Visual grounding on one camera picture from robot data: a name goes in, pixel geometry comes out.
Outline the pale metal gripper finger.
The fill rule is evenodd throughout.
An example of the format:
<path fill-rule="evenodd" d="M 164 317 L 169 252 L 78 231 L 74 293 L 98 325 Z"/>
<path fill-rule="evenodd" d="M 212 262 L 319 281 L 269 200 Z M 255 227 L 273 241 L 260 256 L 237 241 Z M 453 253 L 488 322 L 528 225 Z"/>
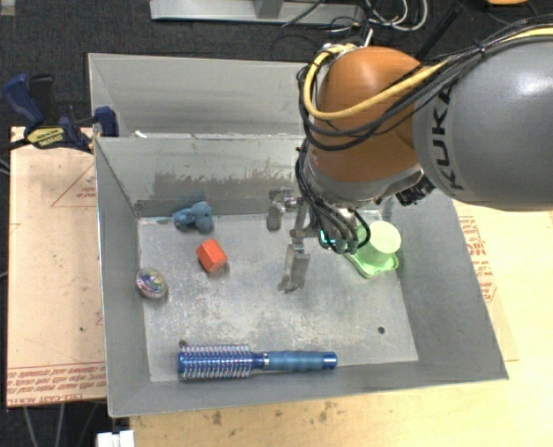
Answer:
<path fill-rule="evenodd" d="M 300 208 L 301 199 L 290 186 L 283 186 L 269 192 L 270 204 L 266 215 L 266 227 L 270 232 L 278 231 L 285 213 Z"/>
<path fill-rule="evenodd" d="M 305 285 L 305 277 L 311 260 L 311 255 L 304 247 L 289 244 L 285 256 L 285 270 L 277 288 L 280 292 L 291 293 L 300 290 Z"/>

